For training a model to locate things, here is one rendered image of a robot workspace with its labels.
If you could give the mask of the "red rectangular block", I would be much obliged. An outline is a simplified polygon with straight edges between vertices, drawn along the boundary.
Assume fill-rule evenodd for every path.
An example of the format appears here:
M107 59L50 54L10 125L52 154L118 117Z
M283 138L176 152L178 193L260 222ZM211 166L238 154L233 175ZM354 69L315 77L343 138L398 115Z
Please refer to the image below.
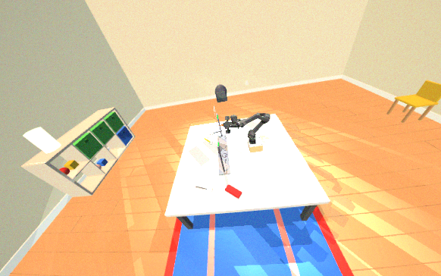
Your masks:
M229 194L231 194L232 196L235 196L237 198L239 198L241 196L241 194L242 194L241 191L239 191L238 189L230 186L229 184L226 187L225 191L227 191Z

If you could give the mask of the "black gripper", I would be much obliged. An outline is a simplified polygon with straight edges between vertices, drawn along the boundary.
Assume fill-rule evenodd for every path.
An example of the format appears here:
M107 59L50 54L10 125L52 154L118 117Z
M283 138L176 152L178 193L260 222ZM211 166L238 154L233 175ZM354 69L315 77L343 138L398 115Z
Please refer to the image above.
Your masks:
M225 122L229 122L229 119L230 119L230 116L225 116L225 120L227 120L227 121L225 121ZM233 127L233 126L232 126L232 122L230 122L230 126ZM228 127L228 129L226 130L226 133L230 133L229 127Z

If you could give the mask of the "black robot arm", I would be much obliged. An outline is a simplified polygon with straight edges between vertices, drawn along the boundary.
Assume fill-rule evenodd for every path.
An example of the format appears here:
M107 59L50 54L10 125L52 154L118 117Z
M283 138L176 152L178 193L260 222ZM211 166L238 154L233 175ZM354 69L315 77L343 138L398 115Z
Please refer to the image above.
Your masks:
M262 117L262 116L264 116L264 117ZM237 116L234 115L234 114L230 116L230 119L232 121L232 126L233 127L237 127L238 129L240 127L244 127L245 125L247 125L247 123L249 123L249 122L251 122L251 121L253 121L253 120L257 119L257 118L260 119L261 121L258 123L258 125L253 130L251 129L248 132L248 138L249 138L250 145L256 145L256 134L255 133L264 124L266 124L267 122L269 122L271 120L271 114L269 114L269 113L259 113L258 112L256 114L252 115L251 117L246 118L246 119L242 119L242 120L237 118ZM230 122L224 122L224 128L228 129L228 127L231 127L230 126Z

